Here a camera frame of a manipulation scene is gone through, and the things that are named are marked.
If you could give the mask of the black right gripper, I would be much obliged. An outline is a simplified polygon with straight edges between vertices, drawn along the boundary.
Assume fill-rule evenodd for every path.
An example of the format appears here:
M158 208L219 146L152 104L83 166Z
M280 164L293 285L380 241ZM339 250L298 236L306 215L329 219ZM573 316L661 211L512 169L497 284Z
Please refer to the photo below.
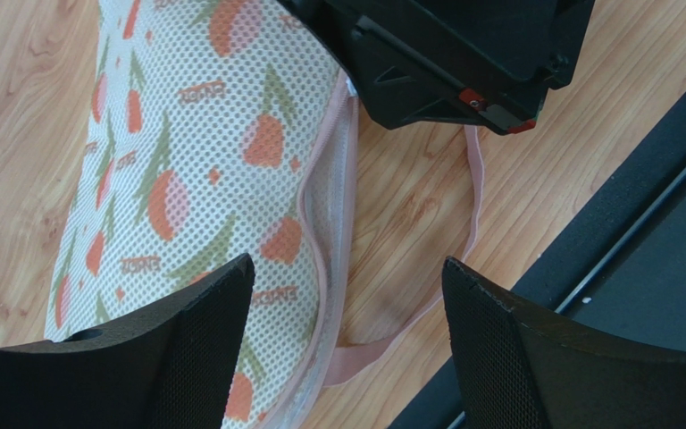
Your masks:
M569 85L594 4L527 0L306 0L285 8L349 77L370 117L533 129Z

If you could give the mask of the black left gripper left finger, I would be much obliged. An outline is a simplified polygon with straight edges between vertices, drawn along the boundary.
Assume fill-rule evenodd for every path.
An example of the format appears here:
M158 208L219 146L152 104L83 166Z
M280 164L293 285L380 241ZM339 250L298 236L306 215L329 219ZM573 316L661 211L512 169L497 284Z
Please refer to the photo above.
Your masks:
M0 428L218 428L255 282L242 254L64 341L0 348Z

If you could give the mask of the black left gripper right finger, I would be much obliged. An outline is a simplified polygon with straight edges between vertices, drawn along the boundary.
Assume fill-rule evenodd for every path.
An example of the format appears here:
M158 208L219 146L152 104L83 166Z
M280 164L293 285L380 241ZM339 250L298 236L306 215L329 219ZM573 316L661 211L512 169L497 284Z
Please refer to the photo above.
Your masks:
M686 351L577 323L448 257L445 314L470 428L686 428Z

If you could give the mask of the floral mesh laundry bag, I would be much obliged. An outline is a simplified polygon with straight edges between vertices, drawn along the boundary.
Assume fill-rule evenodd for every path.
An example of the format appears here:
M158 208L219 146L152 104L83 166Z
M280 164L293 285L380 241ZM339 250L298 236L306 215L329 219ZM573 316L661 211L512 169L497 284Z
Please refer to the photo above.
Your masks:
M82 173L45 336L128 314L248 253L223 428L297 428L391 344L337 343L358 101L276 1L101 1Z

